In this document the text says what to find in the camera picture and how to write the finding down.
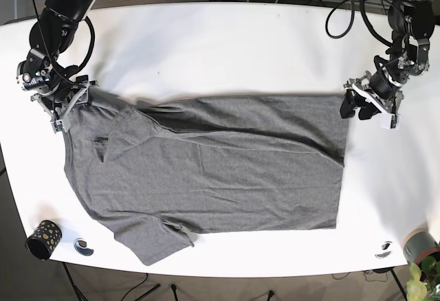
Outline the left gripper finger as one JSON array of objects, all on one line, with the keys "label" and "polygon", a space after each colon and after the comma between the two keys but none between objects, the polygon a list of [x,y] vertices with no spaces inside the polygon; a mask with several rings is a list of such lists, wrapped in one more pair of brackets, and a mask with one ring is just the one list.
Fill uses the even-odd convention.
[{"label": "left gripper finger", "polygon": [[370,120],[374,115],[381,113],[381,111],[371,102],[364,102],[360,105],[360,119]]},{"label": "left gripper finger", "polygon": [[358,94],[355,91],[346,91],[340,106],[340,117],[342,119],[351,119],[355,116],[358,108]]}]

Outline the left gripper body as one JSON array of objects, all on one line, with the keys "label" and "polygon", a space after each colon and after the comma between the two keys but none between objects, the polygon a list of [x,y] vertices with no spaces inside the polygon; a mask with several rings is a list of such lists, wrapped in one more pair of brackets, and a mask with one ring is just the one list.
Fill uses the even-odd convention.
[{"label": "left gripper body", "polygon": [[361,78],[349,79],[344,90],[355,91],[358,96],[359,108],[355,112],[360,120],[360,105],[364,102],[373,103],[381,113],[381,126],[385,129],[398,129],[400,125],[399,106],[404,99],[402,87],[407,83],[408,75],[380,67],[374,74],[369,71]]}]

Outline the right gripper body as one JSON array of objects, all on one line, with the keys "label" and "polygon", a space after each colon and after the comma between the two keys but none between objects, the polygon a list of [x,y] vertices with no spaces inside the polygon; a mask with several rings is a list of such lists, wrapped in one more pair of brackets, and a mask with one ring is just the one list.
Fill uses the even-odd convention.
[{"label": "right gripper body", "polygon": [[78,76],[73,85],[60,83],[47,93],[40,91],[30,97],[37,102],[50,117],[50,124],[55,133],[68,132],[71,123],[69,113],[77,104],[87,104],[89,90],[97,85],[96,80],[89,80],[88,76]]}]

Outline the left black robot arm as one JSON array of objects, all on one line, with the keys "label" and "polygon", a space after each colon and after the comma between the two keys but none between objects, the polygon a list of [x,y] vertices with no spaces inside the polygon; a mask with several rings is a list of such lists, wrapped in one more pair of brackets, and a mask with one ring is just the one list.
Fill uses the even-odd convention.
[{"label": "left black robot arm", "polygon": [[340,116],[369,120],[380,114],[386,128],[396,129],[400,123],[399,106],[404,99],[402,87],[411,76],[421,75],[430,66],[430,37],[435,30],[433,0],[390,0],[387,17],[391,41],[375,31],[366,15],[366,0],[348,1],[351,12],[360,12],[367,30],[386,46],[389,57],[375,56],[375,73],[366,71],[362,77],[351,78],[344,84]]}]

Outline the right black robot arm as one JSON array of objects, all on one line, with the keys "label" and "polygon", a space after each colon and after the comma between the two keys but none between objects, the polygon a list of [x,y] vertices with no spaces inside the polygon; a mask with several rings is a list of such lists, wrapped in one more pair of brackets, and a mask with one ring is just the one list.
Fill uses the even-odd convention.
[{"label": "right black robot arm", "polygon": [[[69,113],[77,104],[88,101],[89,88],[96,84],[81,71],[94,50],[96,33],[87,16],[96,0],[46,0],[30,35],[30,50],[17,67],[16,79],[25,91],[33,91],[31,100],[39,103],[50,116],[54,132],[68,132]],[[74,40],[80,22],[89,28],[90,42],[79,65],[62,67],[59,56]]]}]

